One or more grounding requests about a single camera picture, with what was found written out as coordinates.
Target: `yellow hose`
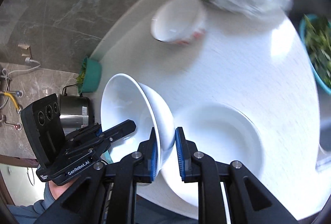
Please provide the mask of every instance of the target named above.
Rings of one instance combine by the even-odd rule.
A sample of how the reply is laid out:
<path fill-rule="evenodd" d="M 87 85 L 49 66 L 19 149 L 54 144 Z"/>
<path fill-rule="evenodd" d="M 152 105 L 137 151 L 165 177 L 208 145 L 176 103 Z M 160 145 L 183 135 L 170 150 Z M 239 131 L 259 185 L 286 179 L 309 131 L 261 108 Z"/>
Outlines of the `yellow hose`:
<path fill-rule="evenodd" d="M 20 109 L 19 109 L 19 105 L 17 104 L 17 102 L 16 102 L 16 100 L 15 100 L 15 98 L 14 98 L 13 95 L 11 95 L 11 94 L 8 93 L 8 92 L 4 92 L 3 95 L 8 96 L 8 97 L 13 101 L 14 106 L 16 107 L 16 110 L 17 110 L 17 111 L 20 110 Z"/>

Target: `human hand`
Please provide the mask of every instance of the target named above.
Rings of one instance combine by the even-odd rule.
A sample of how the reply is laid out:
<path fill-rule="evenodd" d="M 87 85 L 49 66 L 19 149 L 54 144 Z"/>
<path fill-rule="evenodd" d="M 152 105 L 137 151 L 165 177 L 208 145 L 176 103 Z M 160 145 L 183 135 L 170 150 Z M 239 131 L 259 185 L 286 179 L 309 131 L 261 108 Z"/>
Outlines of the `human hand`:
<path fill-rule="evenodd" d="M 49 189 L 53 198 L 57 200 L 76 180 L 77 178 L 67 184 L 64 184 L 63 186 L 58 186 L 53 181 L 48 181 Z"/>

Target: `white container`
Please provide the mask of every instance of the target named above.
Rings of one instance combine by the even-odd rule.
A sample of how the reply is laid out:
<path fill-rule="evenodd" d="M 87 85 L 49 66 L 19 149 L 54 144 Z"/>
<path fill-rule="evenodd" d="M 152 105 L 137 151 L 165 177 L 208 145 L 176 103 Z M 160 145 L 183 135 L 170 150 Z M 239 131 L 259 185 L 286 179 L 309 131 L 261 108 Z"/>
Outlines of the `white container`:
<path fill-rule="evenodd" d="M 169 0 L 152 18 L 152 36 L 162 42 L 189 44 L 206 31 L 206 10 L 201 0 Z"/>

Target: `camera lens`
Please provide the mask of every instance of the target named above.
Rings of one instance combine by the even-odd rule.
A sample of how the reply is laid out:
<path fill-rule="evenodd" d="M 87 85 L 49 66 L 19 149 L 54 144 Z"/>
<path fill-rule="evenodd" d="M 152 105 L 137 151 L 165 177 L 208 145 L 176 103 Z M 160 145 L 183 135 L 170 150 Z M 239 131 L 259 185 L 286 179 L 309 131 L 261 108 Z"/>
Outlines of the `camera lens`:
<path fill-rule="evenodd" d="M 57 103 L 54 103 L 54 112 L 57 113 L 59 111 L 58 109 L 58 104 Z"/>
<path fill-rule="evenodd" d="M 38 113 L 38 121 L 39 121 L 40 125 L 45 124 L 45 115 L 41 111 Z"/>
<path fill-rule="evenodd" d="M 51 120 L 53 117 L 53 110 L 50 105 L 46 106 L 46 116 L 49 120 Z"/>

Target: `teal bowl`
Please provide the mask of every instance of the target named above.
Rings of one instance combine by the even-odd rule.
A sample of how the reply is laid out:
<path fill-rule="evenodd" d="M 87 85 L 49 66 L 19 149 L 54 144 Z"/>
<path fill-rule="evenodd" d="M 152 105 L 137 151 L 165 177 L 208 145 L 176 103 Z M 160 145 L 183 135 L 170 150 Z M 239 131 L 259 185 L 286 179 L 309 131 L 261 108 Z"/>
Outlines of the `teal bowl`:
<path fill-rule="evenodd" d="M 317 19 L 317 15 L 315 14 L 308 14 L 306 15 L 307 18 L 311 21 L 311 20 L 314 20 L 314 19 Z M 301 41 L 302 41 L 302 45 L 305 47 L 305 49 L 307 50 L 306 48 L 306 44 L 305 44 L 305 30 L 306 30 L 306 21 L 305 19 L 303 18 L 300 22 L 300 26 L 299 26 L 299 35 L 300 35 L 300 38 L 301 38 Z M 319 77 L 319 75 L 317 74 L 317 72 L 315 71 L 315 68 L 314 66 L 312 65 L 312 62 L 309 60 L 309 63 L 311 65 L 311 68 L 312 68 L 312 72 L 314 73 L 314 76 L 315 76 L 315 80 L 317 81 L 317 83 L 321 86 L 322 89 L 325 90 L 325 92 L 328 94 L 328 95 L 331 95 L 331 89 L 325 85 L 325 83 L 323 82 L 323 80 L 321 80 L 321 78 Z"/>
<path fill-rule="evenodd" d="M 101 79 L 101 64 L 95 60 L 85 57 L 82 62 L 80 74 L 83 71 L 83 64 L 86 64 L 86 72 L 82 85 L 78 85 L 78 93 L 95 92 Z"/>

